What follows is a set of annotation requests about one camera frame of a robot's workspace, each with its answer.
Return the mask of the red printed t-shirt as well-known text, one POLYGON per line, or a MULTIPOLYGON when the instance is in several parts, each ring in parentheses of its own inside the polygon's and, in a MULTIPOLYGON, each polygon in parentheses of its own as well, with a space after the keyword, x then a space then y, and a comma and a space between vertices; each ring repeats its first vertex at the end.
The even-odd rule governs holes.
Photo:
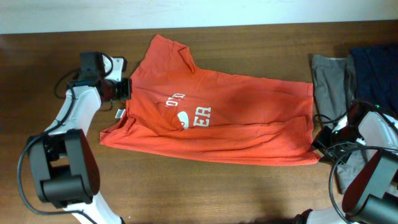
POLYGON ((206 70, 155 36, 131 75, 131 99, 102 145, 196 161, 259 166, 318 162, 313 86, 206 70))

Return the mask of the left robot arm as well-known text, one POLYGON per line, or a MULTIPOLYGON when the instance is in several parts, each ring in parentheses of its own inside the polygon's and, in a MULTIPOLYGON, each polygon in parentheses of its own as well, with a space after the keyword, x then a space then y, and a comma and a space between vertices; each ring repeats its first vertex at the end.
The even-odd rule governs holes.
POLYGON ((39 215, 72 214, 80 223, 122 224, 100 193, 100 172, 86 135, 91 121, 105 102, 125 101, 131 97, 131 80, 124 57, 102 52, 80 54, 80 67, 66 84, 65 101, 52 124, 31 136, 17 165, 20 173, 25 157, 36 194, 43 203, 51 203, 53 212, 40 211, 27 200, 22 179, 17 179, 22 201, 39 215))

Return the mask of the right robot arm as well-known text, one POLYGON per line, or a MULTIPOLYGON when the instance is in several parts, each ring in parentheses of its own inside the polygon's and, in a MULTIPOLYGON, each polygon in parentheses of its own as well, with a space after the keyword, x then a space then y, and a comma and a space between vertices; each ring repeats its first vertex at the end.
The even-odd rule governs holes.
POLYGON ((367 101, 354 101, 350 108, 324 126, 312 142, 331 164, 328 193, 332 206, 307 210, 293 223, 390 223, 397 224, 397 197, 387 190, 397 183, 397 115, 367 101), (333 195, 336 168, 355 152, 368 155, 368 162, 348 186, 341 203, 333 195))

